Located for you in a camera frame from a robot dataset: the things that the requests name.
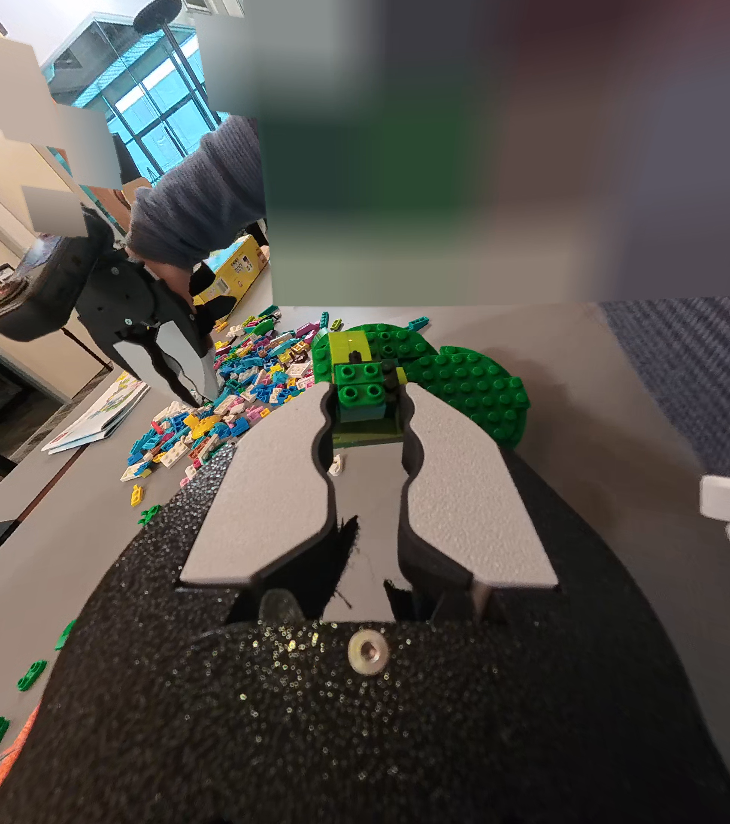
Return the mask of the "lego instruction booklet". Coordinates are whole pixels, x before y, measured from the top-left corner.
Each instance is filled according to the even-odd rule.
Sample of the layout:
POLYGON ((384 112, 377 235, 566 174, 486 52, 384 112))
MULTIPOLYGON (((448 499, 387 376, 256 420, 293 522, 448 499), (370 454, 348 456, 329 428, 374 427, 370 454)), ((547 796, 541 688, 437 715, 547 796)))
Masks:
POLYGON ((60 434, 44 443, 40 450, 53 455, 108 438, 149 389, 146 383, 134 376, 121 373, 92 407, 60 434))

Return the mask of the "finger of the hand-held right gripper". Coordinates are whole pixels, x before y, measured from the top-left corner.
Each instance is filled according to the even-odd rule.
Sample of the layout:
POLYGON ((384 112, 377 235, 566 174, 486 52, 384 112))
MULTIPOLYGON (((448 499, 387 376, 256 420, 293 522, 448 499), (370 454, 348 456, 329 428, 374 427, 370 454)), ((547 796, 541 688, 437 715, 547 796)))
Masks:
POLYGON ((148 335, 136 341, 120 341, 115 351, 125 364, 125 368, 150 387, 174 396, 187 406, 198 407, 199 399, 192 396, 174 376, 157 345, 157 335, 148 335))
POLYGON ((196 318, 166 321, 157 330, 157 345, 178 382, 203 403, 220 395, 214 349, 203 337, 196 318))

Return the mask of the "green lego baseplate build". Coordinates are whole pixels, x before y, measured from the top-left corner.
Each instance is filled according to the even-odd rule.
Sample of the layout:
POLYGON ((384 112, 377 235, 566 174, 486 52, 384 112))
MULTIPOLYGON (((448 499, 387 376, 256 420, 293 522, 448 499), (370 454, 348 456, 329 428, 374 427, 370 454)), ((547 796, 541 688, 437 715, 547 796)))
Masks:
POLYGON ((399 442, 399 394, 411 384, 469 417, 502 448, 519 444, 530 407, 521 378, 472 349, 436 350, 420 332, 426 324, 362 324, 313 338, 315 383, 335 386, 336 448, 399 442))

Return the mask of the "person's right forearm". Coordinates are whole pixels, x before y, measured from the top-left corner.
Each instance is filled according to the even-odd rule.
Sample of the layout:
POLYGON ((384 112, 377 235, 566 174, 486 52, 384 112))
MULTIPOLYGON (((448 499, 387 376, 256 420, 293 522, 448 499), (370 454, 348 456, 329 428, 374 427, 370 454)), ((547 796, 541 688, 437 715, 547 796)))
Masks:
POLYGON ((267 216, 257 120, 230 115, 150 190, 136 193, 127 248, 189 269, 267 216))

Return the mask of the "yellow lego box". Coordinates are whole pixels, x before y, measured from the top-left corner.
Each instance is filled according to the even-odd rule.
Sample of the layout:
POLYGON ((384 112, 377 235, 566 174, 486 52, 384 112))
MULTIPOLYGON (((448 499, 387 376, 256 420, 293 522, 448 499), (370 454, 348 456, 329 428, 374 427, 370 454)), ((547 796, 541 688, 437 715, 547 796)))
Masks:
POLYGON ((267 266, 264 250, 250 234, 197 264, 190 287, 197 312, 215 321, 227 317, 267 266))

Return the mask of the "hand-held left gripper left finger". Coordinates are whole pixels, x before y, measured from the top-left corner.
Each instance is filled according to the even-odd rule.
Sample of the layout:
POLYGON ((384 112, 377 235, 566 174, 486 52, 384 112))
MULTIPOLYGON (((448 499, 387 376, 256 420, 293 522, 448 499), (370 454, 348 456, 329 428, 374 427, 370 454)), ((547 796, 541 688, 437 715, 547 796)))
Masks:
POLYGON ((248 588, 336 527, 332 398, 316 384, 241 438, 180 582, 248 588))

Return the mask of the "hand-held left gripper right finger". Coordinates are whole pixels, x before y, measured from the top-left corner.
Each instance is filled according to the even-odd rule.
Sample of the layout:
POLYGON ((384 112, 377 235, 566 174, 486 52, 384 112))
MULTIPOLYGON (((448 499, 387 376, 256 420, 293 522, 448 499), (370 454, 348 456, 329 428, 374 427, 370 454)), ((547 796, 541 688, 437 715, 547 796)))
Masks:
POLYGON ((481 620, 496 592, 558 586, 503 454, 417 384, 402 388, 398 559, 421 620, 481 620))

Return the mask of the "orange brick separator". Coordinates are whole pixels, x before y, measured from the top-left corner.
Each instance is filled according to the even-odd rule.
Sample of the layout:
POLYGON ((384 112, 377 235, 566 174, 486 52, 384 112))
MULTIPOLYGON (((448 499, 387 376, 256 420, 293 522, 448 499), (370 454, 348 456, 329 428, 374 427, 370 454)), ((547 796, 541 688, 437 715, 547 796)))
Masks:
POLYGON ((24 747, 28 737, 30 736, 30 731, 35 723, 35 720, 39 713, 40 706, 40 703, 37 706, 35 706, 33 712, 28 717, 27 721, 22 727, 19 735, 14 740, 13 744, 2 754, 2 761, 0 762, 0 787, 4 783, 5 779, 9 776, 9 772, 11 771, 15 762, 20 756, 20 752, 22 751, 22 748, 24 747))

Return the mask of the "black floor lamp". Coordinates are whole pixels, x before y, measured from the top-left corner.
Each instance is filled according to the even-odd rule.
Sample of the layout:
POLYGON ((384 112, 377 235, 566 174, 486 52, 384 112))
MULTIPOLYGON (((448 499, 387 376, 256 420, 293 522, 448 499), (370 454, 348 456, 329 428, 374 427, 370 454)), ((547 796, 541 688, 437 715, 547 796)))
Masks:
POLYGON ((151 1, 133 18, 133 29, 141 36, 161 31, 170 47, 170 56, 181 73, 195 107, 211 130, 221 124, 218 115, 207 105, 206 91, 171 29, 171 23, 183 10, 182 1, 151 1))

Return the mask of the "colourful lego brick pile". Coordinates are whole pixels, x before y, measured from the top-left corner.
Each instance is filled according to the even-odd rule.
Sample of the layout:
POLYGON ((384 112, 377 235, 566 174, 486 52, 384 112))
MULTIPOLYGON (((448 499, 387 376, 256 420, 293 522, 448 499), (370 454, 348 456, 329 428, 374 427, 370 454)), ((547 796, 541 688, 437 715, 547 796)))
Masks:
POLYGON ((216 376, 224 381, 220 393, 196 409, 175 401, 154 417, 151 429, 133 444, 122 482, 181 460, 190 461, 185 475, 192 479, 217 451, 315 384, 311 345, 329 332, 329 313, 290 331, 277 328, 280 319, 272 306, 245 326, 229 329, 216 345, 216 376))

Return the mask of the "person's right hand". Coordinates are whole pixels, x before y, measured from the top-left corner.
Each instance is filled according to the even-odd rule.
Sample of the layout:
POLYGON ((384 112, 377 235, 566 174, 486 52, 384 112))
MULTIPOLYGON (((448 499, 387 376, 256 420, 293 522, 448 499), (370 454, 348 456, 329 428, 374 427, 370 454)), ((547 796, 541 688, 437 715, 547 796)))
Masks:
POLYGON ((157 279, 162 280, 175 294, 182 297, 195 314, 194 298, 190 292, 190 281, 193 276, 193 267, 179 267, 158 261, 143 261, 145 268, 157 279))

